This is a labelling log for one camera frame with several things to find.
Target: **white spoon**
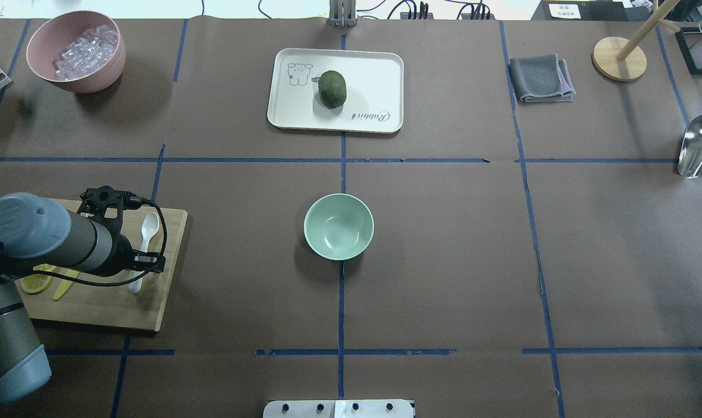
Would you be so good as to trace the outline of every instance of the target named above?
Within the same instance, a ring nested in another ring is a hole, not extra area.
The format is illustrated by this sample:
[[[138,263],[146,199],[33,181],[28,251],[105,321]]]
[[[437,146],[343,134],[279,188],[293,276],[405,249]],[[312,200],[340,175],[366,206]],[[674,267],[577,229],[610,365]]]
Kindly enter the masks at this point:
[[[153,238],[155,233],[160,230],[160,219],[157,217],[156,212],[149,212],[146,217],[144,217],[144,222],[142,223],[142,247],[139,251],[147,252],[149,248],[149,240]],[[130,279],[141,275],[142,272],[131,272]],[[136,293],[142,288],[142,279],[128,284],[128,291],[131,293]]]

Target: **knife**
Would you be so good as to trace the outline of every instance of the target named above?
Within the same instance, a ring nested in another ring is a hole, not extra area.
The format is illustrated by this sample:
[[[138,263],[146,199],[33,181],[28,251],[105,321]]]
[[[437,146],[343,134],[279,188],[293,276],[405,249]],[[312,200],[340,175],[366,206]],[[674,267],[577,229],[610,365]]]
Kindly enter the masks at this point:
[[[78,275],[80,275],[80,272],[77,272],[77,270],[67,270],[67,276],[71,278],[76,278]],[[74,282],[71,280],[62,279],[62,282],[59,283],[59,287],[56,288],[56,292],[54,292],[54,301],[61,299],[67,290],[69,290],[70,286],[72,286],[72,283]]]

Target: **wooden cutting board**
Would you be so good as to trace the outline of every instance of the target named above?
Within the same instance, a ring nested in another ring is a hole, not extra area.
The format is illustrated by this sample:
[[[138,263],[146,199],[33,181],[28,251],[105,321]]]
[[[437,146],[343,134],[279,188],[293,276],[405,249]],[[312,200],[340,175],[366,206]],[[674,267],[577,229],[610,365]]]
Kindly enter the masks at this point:
[[[80,206],[79,201],[53,200],[72,212],[76,212]],[[138,249],[141,246],[142,222],[144,216],[151,211],[155,211],[154,207],[143,206],[136,211],[124,212],[121,233],[131,242],[132,248]],[[62,280],[53,278],[51,285],[37,294],[27,294],[19,286],[28,315],[34,319],[159,331],[188,219],[187,212],[179,209],[162,209],[162,212],[168,231],[165,270],[156,275],[149,273],[144,276],[142,288],[138,293],[132,294],[126,285],[97,287],[74,283],[61,299],[54,301],[54,292]],[[162,238],[163,231],[160,225],[157,235],[149,242],[149,251],[159,251]],[[62,268],[58,272],[65,273],[66,269]],[[99,282],[118,282],[128,280],[130,277],[129,271],[120,272],[109,278],[80,273],[81,279]]]

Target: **wooden base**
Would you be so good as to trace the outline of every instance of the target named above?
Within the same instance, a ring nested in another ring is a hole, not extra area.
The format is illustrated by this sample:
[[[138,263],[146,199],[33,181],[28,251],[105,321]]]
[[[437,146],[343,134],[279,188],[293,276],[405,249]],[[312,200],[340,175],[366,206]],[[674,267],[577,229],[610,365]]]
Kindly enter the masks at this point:
[[[54,200],[72,212],[80,206],[79,200]],[[154,207],[143,206],[136,211],[124,212],[121,233],[128,238],[133,248],[141,246],[142,222],[144,216],[150,211],[154,211]],[[54,291],[61,283],[60,279],[54,278],[48,289],[41,293],[27,294],[19,288],[28,315],[34,319],[159,331],[188,218],[186,211],[177,209],[162,209],[162,211],[168,233],[165,270],[159,275],[149,273],[144,276],[139,293],[132,294],[128,291],[128,286],[95,287],[74,283],[61,299],[54,301]],[[149,251],[160,249],[162,237],[163,231],[160,228],[149,243]],[[66,273],[66,270],[62,268],[59,272]],[[131,272],[124,270],[109,278],[80,273],[79,277],[90,281],[117,282],[128,280]]]
[[[626,59],[619,61],[617,54],[629,42],[621,37],[601,39],[593,48],[593,64],[601,74],[616,81],[637,80],[647,68],[647,58],[640,47],[630,52]]]

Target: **pink bowl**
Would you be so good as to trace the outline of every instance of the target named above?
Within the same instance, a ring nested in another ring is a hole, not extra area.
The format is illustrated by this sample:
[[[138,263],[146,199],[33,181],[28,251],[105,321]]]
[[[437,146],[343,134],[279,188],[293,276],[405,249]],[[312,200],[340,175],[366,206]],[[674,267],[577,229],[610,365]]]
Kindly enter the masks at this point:
[[[75,42],[82,32],[105,24],[119,34],[114,55],[100,69],[75,80],[56,79],[54,59]],[[28,66],[35,75],[72,93],[99,92],[113,84],[123,73],[126,48],[118,25],[109,16],[93,11],[65,13],[47,21],[33,34],[26,51]]]

